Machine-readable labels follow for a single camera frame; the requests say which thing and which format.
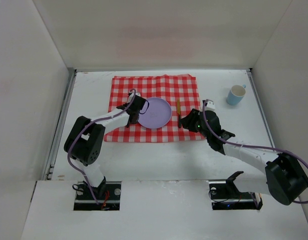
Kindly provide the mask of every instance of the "blue mug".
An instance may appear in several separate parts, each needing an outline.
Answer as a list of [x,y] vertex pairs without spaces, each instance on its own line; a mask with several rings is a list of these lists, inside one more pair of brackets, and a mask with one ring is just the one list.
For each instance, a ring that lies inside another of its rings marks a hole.
[[226,100],[227,103],[232,106],[238,104],[246,94],[245,88],[246,88],[246,85],[232,86],[227,96],[227,100]]

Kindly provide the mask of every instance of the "checkered cloth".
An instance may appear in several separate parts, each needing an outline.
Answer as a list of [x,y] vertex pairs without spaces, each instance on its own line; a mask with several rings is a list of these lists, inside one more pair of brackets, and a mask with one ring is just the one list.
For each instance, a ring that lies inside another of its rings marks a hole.
[[177,99],[180,99],[181,117],[192,109],[200,109],[196,78],[189,75],[163,76],[115,76],[112,80],[109,112],[127,102],[130,89],[136,89],[141,97],[158,97],[172,107],[172,117],[168,124],[158,129],[148,129],[139,123],[120,127],[105,135],[107,142],[124,143],[166,143],[204,139],[201,134],[178,128],[176,112]]

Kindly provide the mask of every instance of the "white wall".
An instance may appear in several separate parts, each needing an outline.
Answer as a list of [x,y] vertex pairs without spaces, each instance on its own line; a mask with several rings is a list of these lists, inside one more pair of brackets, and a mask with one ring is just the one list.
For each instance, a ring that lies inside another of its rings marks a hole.
[[34,0],[69,67],[252,67],[291,0]]
[[292,1],[252,74],[276,146],[308,162],[308,0]]
[[68,71],[32,0],[0,2],[0,239],[20,239]]

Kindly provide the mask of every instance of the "purple cable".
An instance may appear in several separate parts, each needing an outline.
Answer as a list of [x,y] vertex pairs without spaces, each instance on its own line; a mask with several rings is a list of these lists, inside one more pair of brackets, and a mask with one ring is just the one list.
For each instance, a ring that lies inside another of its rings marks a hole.
[[95,202],[96,202],[97,205],[99,205],[99,202],[97,201],[97,198],[95,197],[95,194],[94,194],[94,192],[93,192],[92,186],[91,186],[90,183],[89,183],[88,177],[86,176],[86,174],[85,174],[85,172],[84,172],[83,170],[81,170],[81,169],[79,169],[78,167],[76,167],[76,166],[72,163],[72,161],[70,160],[70,157],[71,157],[71,155],[72,155],[72,150],[73,150],[75,144],[77,143],[78,139],[83,135],[83,133],[85,132],[85,130],[86,130],[87,128],[89,128],[92,124],[94,124],[94,123],[96,123],[96,122],[99,122],[99,121],[102,121],[102,120],[109,120],[109,119],[111,119],[111,118],[115,118],[115,117],[121,115],[122,113],[124,113],[124,112],[130,107],[130,105],[133,103],[133,101],[134,101],[134,99],[135,99],[135,96],[136,96],[136,90],[135,90],[134,88],[131,89],[130,92],[134,92],[135,94],[133,95],[133,97],[132,97],[130,103],[127,105],[127,107],[125,107],[124,110],[122,110],[121,112],[119,112],[119,113],[113,115],[112,117],[111,117],[111,116],[101,117],[101,118],[98,118],[98,119],[96,119],[96,120],[91,121],[91,122],[90,122],[89,124],[87,124],[87,125],[84,127],[84,129],[81,130],[81,132],[77,135],[77,137],[75,138],[75,140],[73,141],[73,143],[71,144],[71,146],[70,146],[70,148],[69,148],[69,150],[68,150],[67,160],[68,160],[69,165],[72,166],[75,170],[79,171],[79,172],[84,176],[84,178],[85,178],[85,180],[86,180],[86,183],[87,183],[87,185],[88,185],[88,188],[89,188],[89,190],[90,190],[90,193],[92,194],[93,199],[95,200]]
[[[209,101],[208,99],[206,99],[205,101],[203,101],[203,113],[205,112],[205,104],[206,104],[208,101]],[[211,127],[209,126],[205,114],[203,114],[203,117],[204,117],[205,124],[206,124],[207,127],[208,127],[208,130],[209,130],[216,138],[218,138],[219,140],[221,140],[221,141],[222,141],[223,143],[225,143],[225,144],[230,144],[230,145],[234,145],[234,146],[237,146],[237,147],[243,147],[243,148],[249,148],[249,149],[252,149],[252,148],[260,148],[260,149],[274,150],[274,151],[276,151],[276,152],[285,153],[285,154],[288,154],[288,155],[292,156],[293,158],[296,158],[297,160],[299,160],[299,161],[308,169],[308,164],[307,164],[303,159],[301,159],[299,156],[295,155],[294,153],[292,153],[292,152],[290,152],[290,151],[283,150],[283,149],[276,148],[276,147],[269,147],[269,146],[254,146],[254,145],[238,144],[238,143],[234,143],[234,142],[230,142],[230,141],[226,141],[226,140],[224,140],[224,139],[221,139],[221,138],[211,129]],[[293,201],[293,203],[296,203],[296,204],[308,204],[308,200],[307,200],[307,201]]]

